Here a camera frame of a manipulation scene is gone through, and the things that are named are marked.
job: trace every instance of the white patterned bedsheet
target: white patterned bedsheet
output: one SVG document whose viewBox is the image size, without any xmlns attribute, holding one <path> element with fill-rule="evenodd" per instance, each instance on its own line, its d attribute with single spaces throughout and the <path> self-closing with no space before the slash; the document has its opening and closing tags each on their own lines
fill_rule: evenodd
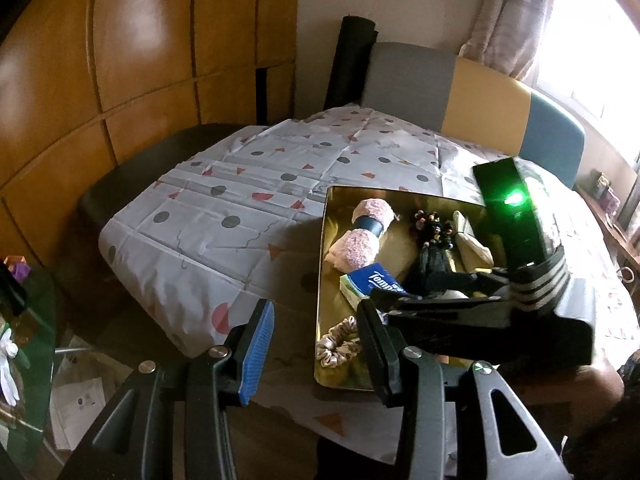
<svg viewBox="0 0 640 480">
<path fill-rule="evenodd" d="M 100 234 L 111 269 L 176 346 L 196 356 L 247 322 L 258 298 L 276 326 L 254 400 L 377 460 L 395 455 L 401 410 L 323 390 L 312 376 L 321 217 L 333 184 L 482 203 L 471 168 L 504 155 L 369 108 L 249 126 L 179 164 Z M 596 289 L 596 345 L 617 368 L 639 345 L 628 293 L 583 200 L 542 177 L 571 273 Z"/>
</svg>

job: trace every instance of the window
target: window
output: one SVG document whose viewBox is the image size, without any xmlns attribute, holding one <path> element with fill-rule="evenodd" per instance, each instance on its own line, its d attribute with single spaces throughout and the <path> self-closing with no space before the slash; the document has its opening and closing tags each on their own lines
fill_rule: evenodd
<svg viewBox="0 0 640 480">
<path fill-rule="evenodd" d="M 589 121 L 635 166 L 640 34 L 615 0 L 555 1 L 533 86 Z"/>
</svg>

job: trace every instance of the green glass tabletop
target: green glass tabletop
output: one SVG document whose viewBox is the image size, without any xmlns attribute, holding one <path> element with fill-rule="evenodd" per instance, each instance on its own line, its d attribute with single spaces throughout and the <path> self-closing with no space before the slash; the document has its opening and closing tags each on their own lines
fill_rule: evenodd
<svg viewBox="0 0 640 480">
<path fill-rule="evenodd" d="M 27 291 L 27 310 L 19 317 L 7 314 L 18 355 L 10 360 L 11 373 L 20 401 L 15 407 L 0 402 L 0 424 L 8 428 L 2 444 L 9 457 L 22 471 L 29 470 L 36 459 L 44 437 L 49 410 L 53 359 L 56 341 L 56 289 L 49 273 L 33 268 L 22 283 Z"/>
</svg>

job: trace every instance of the bed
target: bed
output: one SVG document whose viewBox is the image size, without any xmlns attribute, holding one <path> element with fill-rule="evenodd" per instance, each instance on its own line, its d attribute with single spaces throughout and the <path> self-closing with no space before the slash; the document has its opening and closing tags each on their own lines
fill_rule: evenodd
<svg viewBox="0 0 640 480">
<path fill-rule="evenodd" d="M 369 48 L 360 46 L 358 56 L 368 60 Z M 258 298 L 273 300 L 276 327 L 254 401 L 384 462 L 394 459 L 401 410 L 387 410 L 373 394 L 318 390 L 312 375 L 321 217 L 331 185 L 481 203 L 473 165 L 508 155 L 530 160 L 558 204 L 570 272 L 596 288 L 596 346 L 616 368 L 639 347 L 636 314 L 602 234 L 570 190 L 581 128 L 535 92 L 449 56 L 376 44 L 366 81 L 348 84 L 349 100 L 362 86 L 359 105 L 247 126 L 198 149 L 154 176 L 99 237 L 115 275 L 188 357 L 223 343 Z M 354 66 L 362 77 L 362 60 Z M 328 98 L 345 99 L 332 85 Z M 463 91 L 479 101 L 465 101 Z"/>
</svg>

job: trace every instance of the metal screw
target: metal screw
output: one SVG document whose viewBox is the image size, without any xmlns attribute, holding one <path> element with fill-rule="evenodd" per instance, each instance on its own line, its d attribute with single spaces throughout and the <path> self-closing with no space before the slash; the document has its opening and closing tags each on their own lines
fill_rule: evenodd
<svg viewBox="0 0 640 480">
<path fill-rule="evenodd" d="M 405 346 L 402 349 L 402 354 L 404 354 L 404 357 L 408 357 L 409 359 L 419 359 L 422 357 L 422 350 L 417 346 Z"/>
<path fill-rule="evenodd" d="M 209 356 L 216 359 L 222 359 L 229 355 L 229 348 L 224 345 L 215 345 L 209 349 Z"/>
<path fill-rule="evenodd" d="M 141 374 L 152 374 L 156 371 L 156 363 L 153 361 L 142 361 L 138 365 L 138 371 Z"/>
<path fill-rule="evenodd" d="M 492 367 L 487 361 L 476 361 L 474 363 L 474 371 L 482 375 L 489 375 L 494 371 L 494 367 Z"/>
</svg>

